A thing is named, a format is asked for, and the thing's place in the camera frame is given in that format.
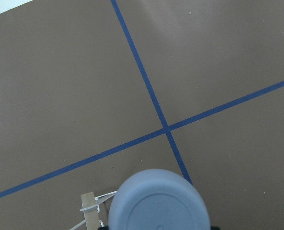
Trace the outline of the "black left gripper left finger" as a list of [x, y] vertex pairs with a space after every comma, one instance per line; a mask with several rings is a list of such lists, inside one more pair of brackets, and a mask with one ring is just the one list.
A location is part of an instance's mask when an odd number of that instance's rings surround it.
[[98, 230], [108, 230], [108, 225], [104, 225], [103, 221], [102, 220], [99, 220], [99, 228]]

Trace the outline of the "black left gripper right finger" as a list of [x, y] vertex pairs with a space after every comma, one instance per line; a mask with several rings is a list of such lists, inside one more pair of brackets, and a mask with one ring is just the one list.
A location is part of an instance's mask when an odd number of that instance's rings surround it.
[[211, 226], [211, 230], [221, 230], [221, 229], [217, 226]]

